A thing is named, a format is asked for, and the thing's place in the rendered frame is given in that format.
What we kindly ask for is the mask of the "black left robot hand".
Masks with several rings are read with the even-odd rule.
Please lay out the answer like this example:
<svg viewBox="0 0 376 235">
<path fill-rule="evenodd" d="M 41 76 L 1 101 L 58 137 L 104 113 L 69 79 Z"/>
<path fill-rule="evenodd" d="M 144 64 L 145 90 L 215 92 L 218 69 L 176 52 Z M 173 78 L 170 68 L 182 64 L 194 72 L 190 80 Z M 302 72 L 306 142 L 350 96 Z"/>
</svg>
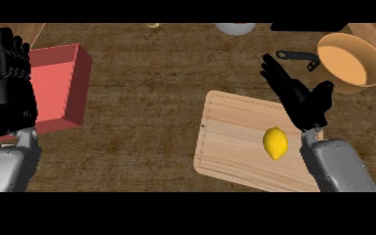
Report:
<svg viewBox="0 0 376 235">
<path fill-rule="evenodd" d="M 36 115 L 29 44 L 0 28 L 0 136 L 32 127 Z"/>
</svg>

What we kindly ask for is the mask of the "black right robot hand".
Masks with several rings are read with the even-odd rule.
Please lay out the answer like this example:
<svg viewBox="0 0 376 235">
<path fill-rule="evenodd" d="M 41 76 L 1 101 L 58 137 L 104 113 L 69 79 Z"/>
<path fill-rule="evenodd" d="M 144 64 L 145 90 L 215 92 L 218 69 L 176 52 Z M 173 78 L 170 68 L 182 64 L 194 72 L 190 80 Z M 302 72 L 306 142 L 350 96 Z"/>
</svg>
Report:
<svg viewBox="0 0 376 235">
<path fill-rule="evenodd" d="M 322 81 L 308 90 L 300 81 L 288 77 L 268 54 L 262 55 L 259 74 L 278 97 L 294 127 L 302 131 L 325 127 L 324 113 L 331 108 L 333 83 Z"/>
</svg>

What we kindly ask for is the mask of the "yellow lemon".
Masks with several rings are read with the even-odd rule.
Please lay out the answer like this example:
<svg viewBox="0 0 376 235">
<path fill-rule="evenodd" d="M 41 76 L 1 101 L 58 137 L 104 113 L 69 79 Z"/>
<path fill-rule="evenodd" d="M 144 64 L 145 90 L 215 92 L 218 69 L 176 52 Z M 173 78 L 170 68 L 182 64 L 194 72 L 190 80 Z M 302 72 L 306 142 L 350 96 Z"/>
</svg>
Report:
<svg viewBox="0 0 376 235">
<path fill-rule="evenodd" d="M 262 146 L 272 160 L 277 160 L 287 152 L 287 137 L 275 126 L 265 131 Z"/>
</svg>

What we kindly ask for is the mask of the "pale wooden cutting board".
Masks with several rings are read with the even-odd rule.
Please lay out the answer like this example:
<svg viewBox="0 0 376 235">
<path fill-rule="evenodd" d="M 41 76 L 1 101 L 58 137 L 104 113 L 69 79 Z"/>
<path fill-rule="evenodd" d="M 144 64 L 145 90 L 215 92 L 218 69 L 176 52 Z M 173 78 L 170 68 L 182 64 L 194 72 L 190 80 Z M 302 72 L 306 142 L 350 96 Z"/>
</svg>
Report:
<svg viewBox="0 0 376 235">
<path fill-rule="evenodd" d="M 287 152 L 278 159 L 262 146 L 272 127 L 287 137 Z M 192 155 L 197 173 L 263 191 L 315 192 L 299 147 L 300 132 L 281 104 L 219 91 L 206 93 Z"/>
</svg>

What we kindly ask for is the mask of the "red box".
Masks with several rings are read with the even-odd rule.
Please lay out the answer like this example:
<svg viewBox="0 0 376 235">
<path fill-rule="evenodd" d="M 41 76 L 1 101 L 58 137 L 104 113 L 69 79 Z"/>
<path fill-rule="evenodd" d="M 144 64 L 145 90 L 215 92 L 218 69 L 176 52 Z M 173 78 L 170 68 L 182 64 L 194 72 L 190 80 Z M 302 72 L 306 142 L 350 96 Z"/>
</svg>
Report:
<svg viewBox="0 0 376 235">
<path fill-rule="evenodd" d="M 38 133 L 82 125 L 91 62 L 79 44 L 30 51 L 30 83 L 38 111 L 32 127 Z M 10 133 L 0 136 L 0 140 L 13 137 Z"/>
</svg>

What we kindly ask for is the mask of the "brown wooden panel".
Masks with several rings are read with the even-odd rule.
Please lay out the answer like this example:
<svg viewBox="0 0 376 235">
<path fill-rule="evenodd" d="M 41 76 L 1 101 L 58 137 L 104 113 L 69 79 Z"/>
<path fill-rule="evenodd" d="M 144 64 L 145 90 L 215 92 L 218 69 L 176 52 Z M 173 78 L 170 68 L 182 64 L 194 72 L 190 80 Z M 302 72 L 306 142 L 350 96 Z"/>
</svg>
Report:
<svg viewBox="0 0 376 235">
<path fill-rule="evenodd" d="M 33 46 L 44 26 L 44 23 L 0 23 L 0 28 L 10 28 L 13 35 L 19 36 L 29 46 Z"/>
</svg>

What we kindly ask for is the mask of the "black appliance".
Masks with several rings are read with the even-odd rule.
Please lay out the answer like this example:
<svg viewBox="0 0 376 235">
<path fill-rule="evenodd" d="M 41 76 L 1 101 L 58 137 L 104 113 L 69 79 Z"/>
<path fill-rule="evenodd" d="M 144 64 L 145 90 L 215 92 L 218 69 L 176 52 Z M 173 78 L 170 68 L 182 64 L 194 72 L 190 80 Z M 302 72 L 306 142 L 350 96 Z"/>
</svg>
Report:
<svg viewBox="0 0 376 235">
<path fill-rule="evenodd" d="M 344 26 L 344 23 L 271 23 L 269 30 L 294 32 L 337 32 Z"/>
</svg>

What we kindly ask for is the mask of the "white round object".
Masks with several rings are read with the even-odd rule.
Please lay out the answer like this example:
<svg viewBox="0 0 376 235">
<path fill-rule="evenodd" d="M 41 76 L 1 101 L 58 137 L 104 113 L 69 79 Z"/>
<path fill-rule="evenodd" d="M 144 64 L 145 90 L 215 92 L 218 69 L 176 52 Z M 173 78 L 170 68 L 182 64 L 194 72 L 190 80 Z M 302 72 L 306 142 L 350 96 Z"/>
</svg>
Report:
<svg viewBox="0 0 376 235">
<path fill-rule="evenodd" d="M 240 36 L 247 34 L 253 28 L 253 23 L 215 23 L 216 29 L 226 35 Z"/>
</svg>

